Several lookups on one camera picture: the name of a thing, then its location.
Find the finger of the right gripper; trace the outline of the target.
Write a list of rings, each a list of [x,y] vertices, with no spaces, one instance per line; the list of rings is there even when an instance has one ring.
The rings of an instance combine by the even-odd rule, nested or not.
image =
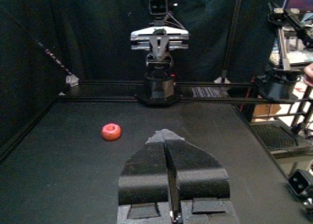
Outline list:
[[[157,30],[150,35],[150,53],[153,57],[158,58],[158,36],[157,36]]]
[[[166,34],[166,30],[162,29],[160,35],[158,59],[164,59],[168,42],[169,42],[169,36]]]

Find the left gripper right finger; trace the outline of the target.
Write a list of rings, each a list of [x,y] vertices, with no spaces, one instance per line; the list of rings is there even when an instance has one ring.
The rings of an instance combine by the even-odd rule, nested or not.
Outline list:
[[[229,176],[216,157],[168,129],[164,145],[180,198],[229,198]]]

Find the person's hand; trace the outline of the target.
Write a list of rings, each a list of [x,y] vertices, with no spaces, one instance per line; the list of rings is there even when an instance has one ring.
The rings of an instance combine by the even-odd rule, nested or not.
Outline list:
[[[313,63],[304,68],[304,83],[313,88]]]

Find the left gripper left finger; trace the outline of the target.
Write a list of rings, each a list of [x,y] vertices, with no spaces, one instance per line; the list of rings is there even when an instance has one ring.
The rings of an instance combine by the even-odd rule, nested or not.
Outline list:
[[[120,177],[120,203],[146,204],[168,200],[164,147],[168,129],[157,131],[129,158]]]

